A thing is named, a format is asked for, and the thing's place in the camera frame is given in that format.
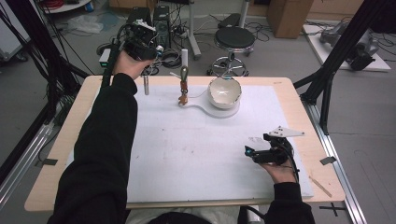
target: black jacket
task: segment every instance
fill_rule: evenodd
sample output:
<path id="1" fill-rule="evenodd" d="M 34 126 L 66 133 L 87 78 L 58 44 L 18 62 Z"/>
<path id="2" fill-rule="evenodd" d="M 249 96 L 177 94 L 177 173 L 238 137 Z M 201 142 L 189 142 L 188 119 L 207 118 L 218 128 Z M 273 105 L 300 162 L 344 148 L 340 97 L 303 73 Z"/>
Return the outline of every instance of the black jacket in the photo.
<path id="1" fill-rule="evenodd" d="M 117 74 L 112 86 L 100 90 L 79 133 L 74 161 L 59 181 L 48 223 L 124 222 L 136 93 L 134 81 L 124 74 Z M 275 194 L 266 223 L 314 223 L 298 184 L 277 184 Z"/>

